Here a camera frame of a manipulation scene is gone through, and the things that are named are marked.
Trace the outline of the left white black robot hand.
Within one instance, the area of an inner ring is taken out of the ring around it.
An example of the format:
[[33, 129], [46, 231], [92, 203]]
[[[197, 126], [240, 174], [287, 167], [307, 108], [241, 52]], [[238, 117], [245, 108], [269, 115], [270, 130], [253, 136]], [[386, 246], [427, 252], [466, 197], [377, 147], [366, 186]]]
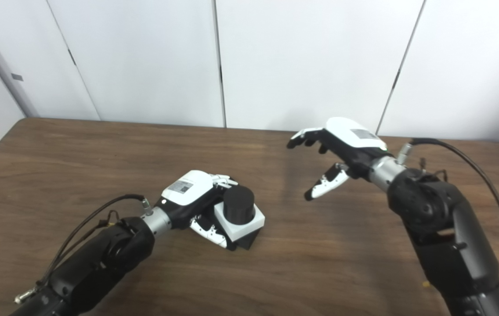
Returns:
[[205, 218], [222, 199], [227, 189], [238, 182], [230, 176], [191, 170], [163, 190], [159, 200], [143, 221], [155, 237], [169, 230], [190, 228], [199, 236], [227, 248], [227, 238], [217, 231], [216, 224]]

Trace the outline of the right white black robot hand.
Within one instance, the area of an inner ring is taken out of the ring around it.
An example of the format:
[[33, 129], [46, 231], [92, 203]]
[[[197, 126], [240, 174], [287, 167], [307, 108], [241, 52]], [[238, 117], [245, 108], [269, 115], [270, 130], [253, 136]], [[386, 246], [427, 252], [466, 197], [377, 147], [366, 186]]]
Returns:
[[286, 148], [320, 144], [318, 152], [334, 153], [340, 162], [331, 166], [319, 180], [304, 193], [304, 199], [312, 201], [338, 188], [348, 179], [364, 179], [370, 182], [374, 163], [390, 156], [386, 143], [354, 120], [342, 117], [329, 118], [324, 127], [305, 128], [294, 134]]

